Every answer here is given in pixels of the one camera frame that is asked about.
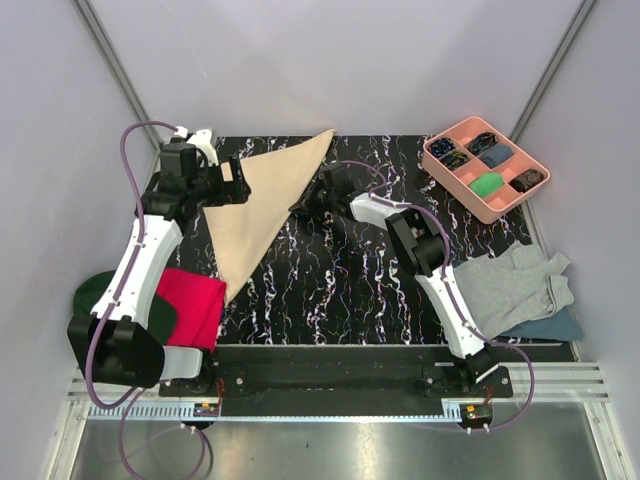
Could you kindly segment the beige cloth napkin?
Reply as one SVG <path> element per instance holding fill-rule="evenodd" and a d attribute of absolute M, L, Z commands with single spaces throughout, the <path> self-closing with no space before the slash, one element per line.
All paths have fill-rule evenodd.
<path fill-rule="evenodd" d="M 242 290 L 296 203 L 314 177 L 330 147 L 334 129 L 301 144 L 241 161 L 251 188 L 243 204 L 204 209 L 218 278 L 226 284 L 224 304 Z"/>

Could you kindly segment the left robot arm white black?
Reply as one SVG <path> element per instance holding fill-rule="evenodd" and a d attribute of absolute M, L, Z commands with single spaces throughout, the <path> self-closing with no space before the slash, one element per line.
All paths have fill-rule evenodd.
<path fill-rule="evenodd" d="M 237 158 L 223 170 L 205 130 L 171 138 L 159 162 L 146 189 L 134 193 L 132 234 L 110 284 L 89 314 L 70 320 L 67 335 L 89 385 L 150 388 L 180 379 L 203 396 L 216 382 L 203 350 L 156 340 L 149 313 L 166 263 L 198 210 L 245 203 L 251 189 Z"/>

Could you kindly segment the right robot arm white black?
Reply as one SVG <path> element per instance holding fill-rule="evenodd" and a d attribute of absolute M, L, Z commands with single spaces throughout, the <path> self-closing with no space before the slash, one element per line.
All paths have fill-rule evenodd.
<path fill-rule="evenodd" d="M 340 162 L 320 168 L 289 212 L 308 217 L 330 213 L 385 230 L 400 269 L 426 292 L 445 332 L 454 366 L 445 372 L 444 385 L 470 397 L 488 387 L 498 362 L 466 306 L 451 265 L 450 241 L 432 213 L 384 198 L 376 188 L 358 190 Z"/>

